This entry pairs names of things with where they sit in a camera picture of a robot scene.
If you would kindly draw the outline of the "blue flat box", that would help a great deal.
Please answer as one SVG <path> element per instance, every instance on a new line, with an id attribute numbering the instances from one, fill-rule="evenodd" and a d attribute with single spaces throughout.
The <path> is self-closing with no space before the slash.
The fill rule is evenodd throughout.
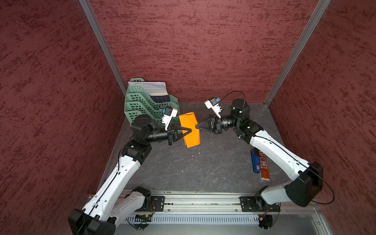
<path id="1" fill-rule="evenodd" d="M 253 148 L 251 150 L 251 158 L 252 158 L 253 172 L 260 173 L 260 155 L 259 155 L 258 149 Z"/>

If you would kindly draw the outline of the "green file organizer rack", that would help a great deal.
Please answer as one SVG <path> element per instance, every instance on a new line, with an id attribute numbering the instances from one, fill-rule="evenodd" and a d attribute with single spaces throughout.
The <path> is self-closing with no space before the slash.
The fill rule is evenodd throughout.
<path id="1" fill-rule="evenodd" d="M 180 115 L 178 99 L 169 95 L 166 102 L 155 102 L 146 89 L 142 87 L 144 83 L 143 78 L 130 79 L 125 97 L 124 113 L 129 123 L 132 123 L 139 115 L 148 115 L 152 121 L 164 128 L 162 117 L 166 107 L 175 108 L 177 115 Z"/>

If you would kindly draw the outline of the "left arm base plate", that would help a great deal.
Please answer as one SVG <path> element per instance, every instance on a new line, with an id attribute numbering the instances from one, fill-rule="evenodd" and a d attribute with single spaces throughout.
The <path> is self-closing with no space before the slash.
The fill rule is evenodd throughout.
<path id="1" fill-rule="evenodd" d="M 165 206 L 164 196 L 146 196 L 140 212 L 162 212 Z"/>

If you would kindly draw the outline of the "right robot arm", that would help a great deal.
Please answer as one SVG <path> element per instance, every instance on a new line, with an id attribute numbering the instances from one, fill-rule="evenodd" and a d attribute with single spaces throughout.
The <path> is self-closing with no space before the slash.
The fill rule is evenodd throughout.
<path id="1" fill-rule="evenodd" d="M 212 98 L 205 106 L 214 112 L 196 128 L 215 134 L 232 128 L 239 139 L 251 145 L 256 152 L 262 152 L 288 176 L 290 181 L 273 187 L 263 187 L 251 199 L 251 206 L 265 211 L 273 204 L 293 202 L 306 207 L 323 188 L 323 168 L 317 163 L 309 163 L 292 153 L 273 139 L 269 133 L 249 117 L 250 107 L 244 99 L 232 102 L 229 115 L 221 114 L 220 100 Z"/>

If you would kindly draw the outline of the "right corner aluminium post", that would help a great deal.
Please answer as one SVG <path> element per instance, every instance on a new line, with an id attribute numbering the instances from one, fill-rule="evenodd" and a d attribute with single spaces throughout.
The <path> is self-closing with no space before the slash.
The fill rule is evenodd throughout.
<path id="1" fill-rule="evenodd" d="M 276 96 L 283 82 L 287 78 L 290 70 L 292 69 L 300 53 L 304 49 L 306 43 L 308 42 L 309 38 L 311 37 L 312 33 L 314 32 L 315 28 L 317 27 L 318 23 L 320 22 L 321 18 L 323 17 L 330 3 L 331 3 L 331 0 L 319 0 L 318 1 L 317 6 L 315 7 L 313 13 L 311 14 L 299 39 L 297 40 L 286 64 L 284 65 L 276 82 L 274 83 L 274 85 L 272 86 L 272 89 L 270 90 L 268 96 L 266 97 L 264 101 L 265 105 L 269 106 L 271 102 L 273 101 L 274 97 Z"/>

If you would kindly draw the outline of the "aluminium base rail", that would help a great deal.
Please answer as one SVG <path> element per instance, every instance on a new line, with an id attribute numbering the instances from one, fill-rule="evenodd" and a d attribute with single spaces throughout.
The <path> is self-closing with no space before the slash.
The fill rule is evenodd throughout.
<path id="1" fill-rule="evenodd" d="M 263 214 L 260 212 L 243 212 L 240 206 L 241 196 L 249 193 L 200 193 L 200 192 L 164 192 L 152 191 L 152 196 L 164 196 L 164 210 L 159 214 Z M 299 207 L 292 202 L 283 202 L 280 212 L 267 214 L 323 214 L 316 203 Z"/>

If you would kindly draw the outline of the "white papers in rack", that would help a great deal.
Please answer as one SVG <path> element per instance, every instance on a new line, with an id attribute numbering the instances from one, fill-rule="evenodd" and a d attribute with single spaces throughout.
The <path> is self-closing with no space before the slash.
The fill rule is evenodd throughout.
<path id="1" fill-rule="evenodd" d="M 128 86 L 140 86 L 151 96 L 167 96 L 164 82 L 129 81 Z"/>

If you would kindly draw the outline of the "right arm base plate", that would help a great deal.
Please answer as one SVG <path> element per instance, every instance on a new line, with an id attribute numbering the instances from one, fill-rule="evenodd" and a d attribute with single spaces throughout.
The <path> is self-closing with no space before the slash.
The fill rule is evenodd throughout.
<path id="1" fill-rule="evenodd" d="M 261 197 L 241 196 L 239 199 L 243 212 L 280 212 L 278 203 L 269 205 Z"/>

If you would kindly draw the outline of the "left corner aluminium post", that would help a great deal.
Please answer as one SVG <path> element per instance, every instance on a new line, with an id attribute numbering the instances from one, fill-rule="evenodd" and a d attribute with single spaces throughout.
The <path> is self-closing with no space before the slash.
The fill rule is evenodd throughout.
<path id="1" fill-rule="evenodd" d="M 124 80 L 121 76 L 120 70 L 116 64 L 116 61 L 111 53 L 111 50 L 109 48 L 109 45 L 105 39 L 105 36 L 100 28 L 99 22 L 95 16 L 94 10 L 90 4 L 90 1 L 88 0 L 79 0 L 79 3 L 84 11 L 84 14 L 94 32 L 94 35 L 103 51 L 103 54 L 105 55 L 105 58 L 113 72 L 113 75 L 124 95 L 126 96 L 127 88 L 125 86 Z"/>

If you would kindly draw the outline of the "red flat box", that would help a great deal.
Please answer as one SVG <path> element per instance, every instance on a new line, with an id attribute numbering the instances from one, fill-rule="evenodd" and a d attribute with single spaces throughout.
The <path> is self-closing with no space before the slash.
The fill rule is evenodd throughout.
<path id="1" fill-rule="evenodd" d="M 259 160 L 260 160 L 260 175 L 261 180 L 270 181 L 270 174 L 269 168 L 267 164 L 267 157 L 263 152 L 259 152 Z"/>

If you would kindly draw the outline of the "corner aluminium post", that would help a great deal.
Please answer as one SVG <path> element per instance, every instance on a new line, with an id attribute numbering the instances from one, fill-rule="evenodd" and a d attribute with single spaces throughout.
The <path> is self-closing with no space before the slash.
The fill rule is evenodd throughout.
<path id="1" fill-rule="evenodd" d="M 113 72 L 113 75 L 124 95 L 126 96 L 127 88 L 125 86 L 124 80 L 121 76 L 120 70 L 116 64 L 116 61 L 111 53 L 111 50 L 109 48 L 109 45 L 105 39 L 105 36 L 100 28 L 99 22 L 95 16 L 94 10 L 90 4 L 90 1 L 88 0 L 79 0 L 79 3 L 84 11 L 84 14 L 94 32 L 94 35 L 103 51 L 103 54 L 105 55 L 105 58 Z"/>
<path id="2" fill-rule="evenodd" d="M 284 65 L 276 82 L 274 83 L 274 85 L 272 86 L 272 89 L 270 90 L 268 96 L 266 97 L 264 101 L 265 105 L 269 106 L 271 102 L 273 101 L 274 97 L 276 96 L 283 82 L 287 78 L 290 70 L 292 69 L 300 53 L 304 49 L 306 43 L 308 42 L 309 38 L 311 37 L 312 33 L 314 32 L 315 28 L 317 27 L 318 23 L 320 22 L 321 18 L 323 17 L 330 3 L 331 3 L 331 0 L 319 0 L 318 1 L 317 6 L 315 7 L 313 13 L 311 14 L 299 39 L 297 40 L 286 64 Z"/>

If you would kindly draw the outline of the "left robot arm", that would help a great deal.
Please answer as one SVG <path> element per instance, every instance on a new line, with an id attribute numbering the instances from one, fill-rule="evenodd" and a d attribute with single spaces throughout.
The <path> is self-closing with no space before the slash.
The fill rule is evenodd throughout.
<path id="1" fill-rule="evenodd" d="M 151 192 L 137 187 L 117 203 L 125 186 L 141 167 L 152 150 L 152 142 L 168 141 L 171 145 L 196 130 L 196 124 L 170 124 L 171 117 L 163 116 L 162 130 L 148 115 L 139 115 L 131 124 L 132 138 L 120 151 L 117 165 L 83 209 L 71 212 L 68 222 L 74 235 L 113 235 L 116 228 L 133 212 L 151 207 Z"/>

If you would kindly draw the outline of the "dark notebook in rack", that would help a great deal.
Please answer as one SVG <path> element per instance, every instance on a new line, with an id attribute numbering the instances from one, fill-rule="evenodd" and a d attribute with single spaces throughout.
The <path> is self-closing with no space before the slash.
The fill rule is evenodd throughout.
<path id="1" fill-rule="evenodd" d="M 150 96 L 155 103 L 167 103 L 170 102 L 170 96 Z"/>

